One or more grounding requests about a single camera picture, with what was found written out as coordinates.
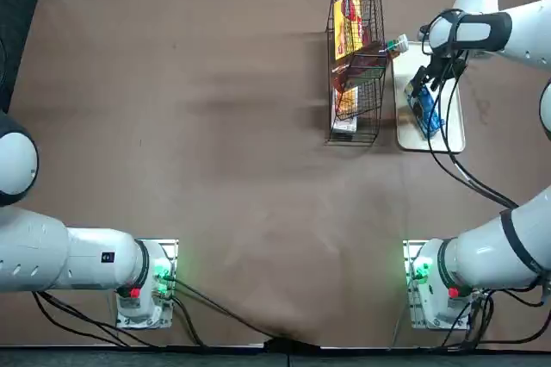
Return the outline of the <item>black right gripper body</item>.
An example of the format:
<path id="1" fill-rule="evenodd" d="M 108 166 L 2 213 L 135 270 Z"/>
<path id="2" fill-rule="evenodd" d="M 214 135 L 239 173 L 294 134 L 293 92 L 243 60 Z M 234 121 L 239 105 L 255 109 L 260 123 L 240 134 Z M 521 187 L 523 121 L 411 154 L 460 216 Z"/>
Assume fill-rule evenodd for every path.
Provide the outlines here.
<path id="1" fill-rule="evenodd" d="M 467 67 L 468 53 L 463 51 L 453 54 L 451 57 L 443 57 L 433 54 L 431 67 L 434 78 L 459 78 Z"/>

